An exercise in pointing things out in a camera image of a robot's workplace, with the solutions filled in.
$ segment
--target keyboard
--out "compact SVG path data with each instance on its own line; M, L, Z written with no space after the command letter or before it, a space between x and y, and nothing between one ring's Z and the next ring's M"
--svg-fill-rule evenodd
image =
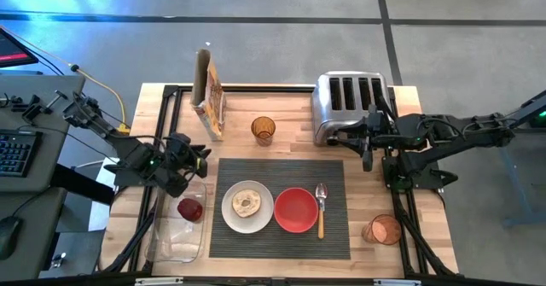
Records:
M0 129L0 177L26 177L42 132Z

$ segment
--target desk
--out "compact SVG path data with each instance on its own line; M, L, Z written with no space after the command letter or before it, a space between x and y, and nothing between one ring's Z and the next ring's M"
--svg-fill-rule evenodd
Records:
M20 96L28 102L32 94L38 95L47 104L55 97L55 90L66 95L81 92L84 78L76 76L0 76L0 95ZM60 116L68 101L53 106L51 115L40 114L35 122L48 128L68 131L68 123ZM7 108L0 109L0 129L16 129L26 125L20 113ZM0 219L9 216L25 200L37 191L49 186L65 136L55 131L45 131L42 143L26 178L0 178ZM42 196L20 210L23 225L14 253L0 260L0 280L20 280L38 277L46 261L57 220L66 191L51 188Z
M154 134L160 110L163 84L143 84L136 106L131 134ZM401 115L420 113L415 87L394 88ZM192 144L206 144L212 149L207 158L208 177L206 221L203 246L198 258L188 264L155 263L155 276L214 277L402 277L403 269L398 245L370 244L360 237L361 229L375 216L393 214L390 192L382 182L381 151L375 154L372 172L362 171L360 158L349 149L317 147L312 142L311 94L301 93L226 93L227 114L225 141L213 143L184 95L178 132L192 138ZM171 111L167 111L169 127ZM276 122L274 141L268 148L259 147L250 132L252 121L269 116ZM211 241L212 211L219 158L325 159L343 160L349 218L351 260L248 260L214 259L208 257ZM142 189L129 188L113 204L110 221L102 244L102 263L110 264L133 234L140 206ZM457 271L450 231L441 200L432 191L416 190L415 203L425 239L440 259ZM148 239L142 242L140 265ZM414 268L418 268L415 244L409 239Z

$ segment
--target computer monitor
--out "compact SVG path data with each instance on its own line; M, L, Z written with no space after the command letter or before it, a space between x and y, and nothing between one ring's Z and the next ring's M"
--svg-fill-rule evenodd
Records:
M38 63L38 58L25 45L0 29L0 68L34 63Z

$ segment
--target metal spoon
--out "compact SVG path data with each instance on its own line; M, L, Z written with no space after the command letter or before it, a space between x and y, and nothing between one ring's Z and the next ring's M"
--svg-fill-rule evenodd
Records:
M317 185L317 188L315 189L315 197L318 199L318 205L320 208L320 211L318 213L318 238L323 239L324 238L324 210L325 207L325 201L326 197L328 196L328 189L326 188L326 184L320 183Z

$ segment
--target wooden handle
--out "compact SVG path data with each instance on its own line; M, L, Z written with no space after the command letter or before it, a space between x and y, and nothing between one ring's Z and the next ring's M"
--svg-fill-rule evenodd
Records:
M324 211L318 213L318 238L324 238Z

